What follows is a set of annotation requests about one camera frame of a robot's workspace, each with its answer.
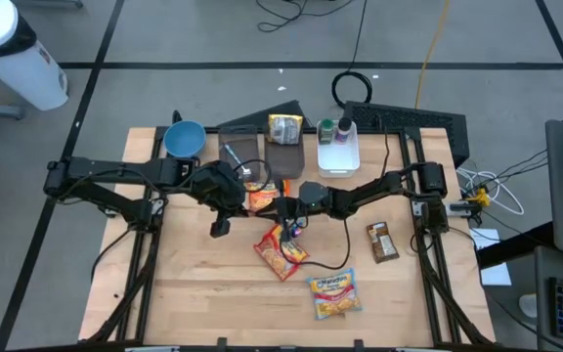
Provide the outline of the brown snack bar packet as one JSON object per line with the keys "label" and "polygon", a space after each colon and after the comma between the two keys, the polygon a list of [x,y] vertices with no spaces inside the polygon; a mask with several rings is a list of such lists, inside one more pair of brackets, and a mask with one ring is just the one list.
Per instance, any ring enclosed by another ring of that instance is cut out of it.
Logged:
{"label": "brown snack bar packet", "polygon": [[379,264],[399,257],[386,222],[367,226],[374,261]]}

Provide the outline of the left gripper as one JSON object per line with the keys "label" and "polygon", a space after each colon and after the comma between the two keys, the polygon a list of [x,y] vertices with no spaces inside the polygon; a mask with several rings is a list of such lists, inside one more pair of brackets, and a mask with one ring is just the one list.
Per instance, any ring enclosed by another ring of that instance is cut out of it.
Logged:
{"label": "left gripper", "polygon": [[203,164],[198,170],[198,202],[217,212],[211,224],[210,236],[214,239],[230,232],[230,218],[274,218],[277,198],[249,198],[245,208],[245,190],[232,166],[221,160]]}

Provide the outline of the grey metal bar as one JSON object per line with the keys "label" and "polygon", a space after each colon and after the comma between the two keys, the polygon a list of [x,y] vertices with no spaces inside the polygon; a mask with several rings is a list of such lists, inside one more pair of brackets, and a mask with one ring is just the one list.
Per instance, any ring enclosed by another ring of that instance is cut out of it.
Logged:
{"label": "grey metal bar", "polygon": [[12,0],[15,3],[34,6],[72,6],[76,9],[83,9],[82,0]]}

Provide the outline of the black-lid spice jar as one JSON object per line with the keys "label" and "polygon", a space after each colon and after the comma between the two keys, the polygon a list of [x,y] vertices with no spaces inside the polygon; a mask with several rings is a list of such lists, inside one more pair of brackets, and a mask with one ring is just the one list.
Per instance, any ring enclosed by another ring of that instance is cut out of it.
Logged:
{"label": "black-lid spice jar", "polygon": [[338,120],[335,141],[337,143],[344,144],[349,138],[351,128],[353,126],[353,121],[348,117],[342,117]]}

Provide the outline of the light-blue-handled spoon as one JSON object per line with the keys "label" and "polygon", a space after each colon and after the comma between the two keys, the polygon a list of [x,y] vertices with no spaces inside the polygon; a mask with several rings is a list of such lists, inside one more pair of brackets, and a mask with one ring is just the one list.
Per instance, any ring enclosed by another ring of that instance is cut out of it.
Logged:
{"label": "light-blue-handled spoon", "polygon": [[241,176],[243,178],[249,178],[251,176],[251,170],[244,166],[244,163],[238,158],[238,155],[233,150],[233,148],[229,144],[223,145],[226,152],[232,157],[232,159],[236,162],[237,168],[240,169]]}

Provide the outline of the red ramen packet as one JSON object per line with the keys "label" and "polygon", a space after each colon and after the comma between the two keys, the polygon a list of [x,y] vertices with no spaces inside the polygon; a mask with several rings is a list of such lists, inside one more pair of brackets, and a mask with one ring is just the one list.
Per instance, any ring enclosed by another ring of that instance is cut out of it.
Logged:
{"label": "red ramen packet", "polygon": [[282,227],[275,225],[253,248],[284,282],[298,270],[299,263],[305,261],[309,253],[295,240],[282,242],[281,236]]}

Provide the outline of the orange ramen packet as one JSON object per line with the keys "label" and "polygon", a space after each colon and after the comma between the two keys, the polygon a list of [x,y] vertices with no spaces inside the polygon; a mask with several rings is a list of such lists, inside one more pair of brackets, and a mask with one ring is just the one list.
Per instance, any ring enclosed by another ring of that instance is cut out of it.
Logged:
{"label": "orange ramen packet", "polygon": [[290,194],[289,180],[270,181],[267,184],[248,182],[244,185],[248,198],[279,198],[281,196],[288,197]]}

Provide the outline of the white paper sheet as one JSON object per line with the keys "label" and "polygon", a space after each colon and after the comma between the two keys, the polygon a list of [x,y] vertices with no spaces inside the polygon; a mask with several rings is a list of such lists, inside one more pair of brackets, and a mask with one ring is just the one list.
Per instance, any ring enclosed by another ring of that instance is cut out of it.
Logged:
{"label": "white paper sheet", "polygon": [[[470,236],[474,240],[477,253],[490,245],[500,242],[496,229],[471,228]],[[505,263],[481,270],[483,286],[512,286],[508,267]]]}

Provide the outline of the grey plastic bin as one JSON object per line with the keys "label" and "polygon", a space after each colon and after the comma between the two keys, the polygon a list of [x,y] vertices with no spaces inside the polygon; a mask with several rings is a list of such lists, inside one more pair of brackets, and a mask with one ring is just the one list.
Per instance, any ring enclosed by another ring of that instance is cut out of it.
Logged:
{"label": "grey plastic bin", "polygon": [[[219,130],[219,159],[228,162],[238,173],[241,180],[245,182],[256,182],[260,179],[260,162],[258,159],[258,134],[254,125],[240,125],[233,127],[222,127]],[[236,162],[226,152],[223,145],[229,144],[244,163],[244,166],[251,170],[249,178],[243,178]]]}
{"label": "grey plastic bin", "polygon": [[295,145],[280,145],[269,140],[270,128],[264,127],[264,155],[270,164],[274,178],[298,179],[301,177],[305,166],[303,129],[298,134],[298,143]]}

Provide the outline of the yellow plug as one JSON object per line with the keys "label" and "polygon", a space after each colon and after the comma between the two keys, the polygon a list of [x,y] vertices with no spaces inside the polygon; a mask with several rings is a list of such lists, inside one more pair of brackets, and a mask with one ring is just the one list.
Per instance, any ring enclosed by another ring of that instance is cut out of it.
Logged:
{"label": "yellow plug", "polygon": [[477,189],[475,195],[466,198],[466,200],[469,202],[477,203],[481,207],[488,207],[491,205],[491,199],[486,188]]}

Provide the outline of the green-lid spice jar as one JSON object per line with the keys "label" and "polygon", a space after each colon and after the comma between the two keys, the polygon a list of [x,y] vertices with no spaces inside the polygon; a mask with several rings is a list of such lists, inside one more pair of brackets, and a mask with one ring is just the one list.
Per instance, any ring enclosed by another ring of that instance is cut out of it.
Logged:
{"label": "green-lid spice jar", "polygon": [[334,138],[335,124],[331,119],[323,119],[318,125],[318,138],[320,145],[330,144]]}

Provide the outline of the blue bowl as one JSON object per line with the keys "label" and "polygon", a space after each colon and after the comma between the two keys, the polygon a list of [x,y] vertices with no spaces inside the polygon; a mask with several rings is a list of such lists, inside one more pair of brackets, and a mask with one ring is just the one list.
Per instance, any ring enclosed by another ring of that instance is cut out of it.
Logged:
{"label": "blue bowl", "polygon": [[196,121],[182,120],[175,122],[166,130],[163,143],[171,156],[197,156],[205,147],[206,131]]}

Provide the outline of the white computer mouse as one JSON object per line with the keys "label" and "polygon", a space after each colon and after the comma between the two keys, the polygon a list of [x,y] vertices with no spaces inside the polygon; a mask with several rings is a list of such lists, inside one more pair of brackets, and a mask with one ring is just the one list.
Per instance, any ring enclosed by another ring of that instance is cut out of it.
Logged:
{"label": "white computer mouse", "polygon": [[537,295],[535,293],[523,294],[518,300],[521,312],[531,319],[538,317]]}

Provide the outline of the blue ramen packet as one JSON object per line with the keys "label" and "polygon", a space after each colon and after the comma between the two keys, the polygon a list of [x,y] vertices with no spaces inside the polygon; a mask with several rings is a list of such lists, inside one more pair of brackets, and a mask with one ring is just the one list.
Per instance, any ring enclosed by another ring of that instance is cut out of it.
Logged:
{"label": "blue ramen packet", "polygon": [[346,269],[335,275],[308,278],[317,320],[363,309],[358,295],[355,271]]}

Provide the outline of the yellow ramen packet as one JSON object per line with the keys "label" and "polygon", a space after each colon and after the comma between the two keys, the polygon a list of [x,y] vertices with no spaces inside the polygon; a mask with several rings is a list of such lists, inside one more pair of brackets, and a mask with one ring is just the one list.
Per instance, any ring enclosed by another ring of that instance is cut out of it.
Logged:
{"label": "yellow ramen packet", "polygon": [[304,122],[300,114],[270,114],[268,141],[279,145],[297,145]]}

